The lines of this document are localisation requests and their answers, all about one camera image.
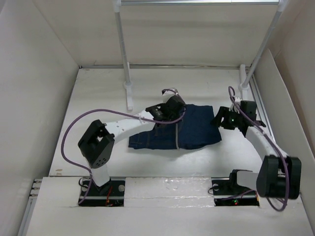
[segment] red wire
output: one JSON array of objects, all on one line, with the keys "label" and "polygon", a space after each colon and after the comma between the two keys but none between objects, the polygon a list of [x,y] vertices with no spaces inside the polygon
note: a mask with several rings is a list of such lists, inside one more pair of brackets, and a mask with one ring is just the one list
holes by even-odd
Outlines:
[{"label": "red wire", "polygon": [[113,189],[113,186],[111,186],[110,189],[109,189],[109,191],[108,191],[105,206],[107,206],[108,198],[109,198],[110,193],[112,192],[112,189]]}]

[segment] blue denim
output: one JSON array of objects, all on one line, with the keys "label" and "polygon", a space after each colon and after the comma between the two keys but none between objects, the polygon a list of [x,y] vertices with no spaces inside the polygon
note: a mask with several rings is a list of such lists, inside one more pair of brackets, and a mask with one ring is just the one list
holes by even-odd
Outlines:
[{"label": "blue denim", "polygon": [[[178,123],[178,146],[198,149],[222,140],[219,129],[210,124],[214,118],[212,106],[186,105],[186,113]],[[155,125],[154,129],[133,135],[129,147],[134,149],[176,149],[176,125]]]}]

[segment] white platform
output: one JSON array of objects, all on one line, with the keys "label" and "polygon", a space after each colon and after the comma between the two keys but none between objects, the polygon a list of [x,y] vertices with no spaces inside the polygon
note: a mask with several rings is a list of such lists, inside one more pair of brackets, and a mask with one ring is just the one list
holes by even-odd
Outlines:
[{"label": "white platform", "polygon": [[[216,69],[132,69],[134,82],[133,114],[161,102],[161,90],[176,87],[187,104],[230,106],[227,87],[237,90],[238,70]],[[58,141],[51,176],[86,176],[81,168],[65,162],[61,156],[61,139],[67,126],[80,114],[96,108],[126,110],[126,91],[122,69],[80,69]],[[95,119],[109,122],[123,119],[110,113],[91,114],[71,130],[65,153],[69,159],[87,166],[77,143]],[[220,128],[222,141],[199,150],[134,150],[128,140],[117,145],[107,163],[112,177],[224,177],[233,169],[258,172],[261,160],[252,145],[238,130]]]},{"label": "white platform", "polygon": [[[44,178],[27,236],[313,235],[300,198],[289,201],[283,213],[271,209],[265,199],[260,199],[260,208],[213,207],[206,181],[186,178],[172,185],[159,178],[134,178],[126,182],[126,201],[133,199],[128,206],[78,207],[78,179]],[[197,204],[176,205],[183,200]]]}]

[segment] black mounting plate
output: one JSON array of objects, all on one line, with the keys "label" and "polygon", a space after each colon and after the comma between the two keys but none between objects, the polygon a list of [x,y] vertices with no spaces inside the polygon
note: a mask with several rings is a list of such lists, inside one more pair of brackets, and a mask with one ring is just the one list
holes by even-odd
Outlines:
[{"label": "black mounting plate", "polygon": [[231,181],[228,177],[226,178],[212,178],[212,186],[214,202],[216,207],[221,206],[259,206],[259,201],[256,197],[255,192],[249,192],[244,194],[242,198],[233,198],[224,200],[230,196],[236,196],[249,190],[249,188],[239,186],[237,184],[231,185]]},{"label": "black mounting plate", "polygon": [[[89,180],[82,181],[83,186],[89,185]],[[124,195],[125,191],[120,191],[119,186],[125,187],[125,180],[124,179],[112,179],[111,180],[111,187],[112,191],[108,196],[109,202],[106,204],[108,192],[104,194],[100,194],[97,190],[95,184],[92,182],[90,190],[86,199],[79,205],[81,207],[123,207],[124,206]],[[80,190],[80,197],[78,202],[83,198],[85,195],[86,188]]]}]

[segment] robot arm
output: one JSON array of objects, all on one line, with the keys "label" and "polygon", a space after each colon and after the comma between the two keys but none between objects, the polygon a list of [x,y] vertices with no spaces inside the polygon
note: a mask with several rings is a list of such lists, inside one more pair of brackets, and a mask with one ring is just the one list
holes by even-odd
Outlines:
[{"label": "robot arm", "polygon": [[[256,120],[256,103],[253,101],[238,100],[239,108],[257,125],[264,123]],[[270,138],[272,144],[266,139],[266,134],[254,127],[238,108],[232,105],[230,108],[220,107],[218,114],[212,120],[212,124],[224,129],[234,130],[238,128],[244,137],[251,142],[258,152],[262,165],[259,173],[247,170],[233,170],[230,180],[233,184],[256,190],[261,197],[284,198],[285,176],[283,163],[280,160],[274,146],[285,157],[289,173],[289,198],[296,199],[299,196],[301,161],[297,157],[290,157]]]},{"label": "robot arm", "polygon": [[132,135],[153,130],[156,123],[175,121],[180,118],[180,112],[185,106],[176,89],[167,89],[162,95],[163,103],[146,108],[136,117],[139,119],[123,119],[109,123],[95,120],[91,123],[78,146],[88,162],[93,182],[99,192],[106,192],[110,177],[106,163],[109,161],[114,144]]}]

